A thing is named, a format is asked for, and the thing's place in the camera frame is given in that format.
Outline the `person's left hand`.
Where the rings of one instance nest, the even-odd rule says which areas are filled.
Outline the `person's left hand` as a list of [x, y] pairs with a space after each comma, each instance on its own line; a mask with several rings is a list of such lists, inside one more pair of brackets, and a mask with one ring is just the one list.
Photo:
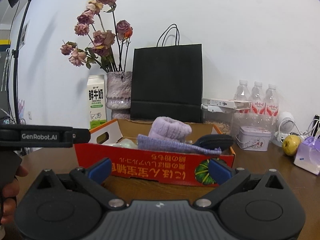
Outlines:
[[16, 201], [14, 197], [20, 192], [19, 181], [15, 178], [12, 183], [7, 184], [3, 187], [2, 194], [5, 198], [3, 203], [3, 215], [1, 218], [1, 224], [9, 224], [14, 220], [14, 212], [16, 210]]

